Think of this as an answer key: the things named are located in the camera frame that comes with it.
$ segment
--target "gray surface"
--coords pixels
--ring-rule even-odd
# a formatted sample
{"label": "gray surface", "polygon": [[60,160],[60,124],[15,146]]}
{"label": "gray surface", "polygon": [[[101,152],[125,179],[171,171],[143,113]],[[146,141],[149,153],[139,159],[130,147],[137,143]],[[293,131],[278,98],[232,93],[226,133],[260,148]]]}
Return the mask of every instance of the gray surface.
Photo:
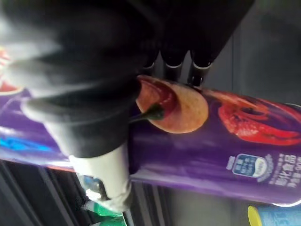
{"label": "gray surface", "polygon": [[301,104],[301,1],[257,1],[240,25],[235,91]]}
{"label": "gray surface", "polygon": [[172,226],[249,226],[250,202],[167,189]]}

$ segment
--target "red chili pepper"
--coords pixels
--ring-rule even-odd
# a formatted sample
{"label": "red chili pepper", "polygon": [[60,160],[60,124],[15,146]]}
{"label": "red chili pepper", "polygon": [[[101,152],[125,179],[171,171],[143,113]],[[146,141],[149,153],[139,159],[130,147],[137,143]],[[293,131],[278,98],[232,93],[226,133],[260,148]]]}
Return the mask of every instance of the red chili pepper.
{"label": "red chili pepper", "polygon": [[155,90],[159,95],[158,104],[164,109],[164,118],[167,117],[177,106],[177,95],[167,85],[160,81],[139,77],[141,83]]}
{"label": "red chili pepper", "polygon": [[244,141],[272,145],[295,145],[301,142],[299,132],[276,129],[254,121],[241,114],[236,106],[224,104],[218,113],[227,130]]}

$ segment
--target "green bottle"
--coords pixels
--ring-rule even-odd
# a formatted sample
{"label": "green bottle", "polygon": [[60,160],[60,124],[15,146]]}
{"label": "green bottle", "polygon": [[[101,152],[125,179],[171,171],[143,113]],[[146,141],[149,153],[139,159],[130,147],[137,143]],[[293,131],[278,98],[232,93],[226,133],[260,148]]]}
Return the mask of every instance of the green bottle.
{"label": "green bottle", "polygon": [[99,216],[102,216],[102,217],[113,217],[113,218],[121,217],[121,218],[123,218],[122,213],[120,213],[120,212],[116,213],[111,210],[108,210],[105,207],[99,205],[98,203],[96,203],[94,201],[88,201],[84,205],[84,209],[92,211],[94,213],[97,213]]}

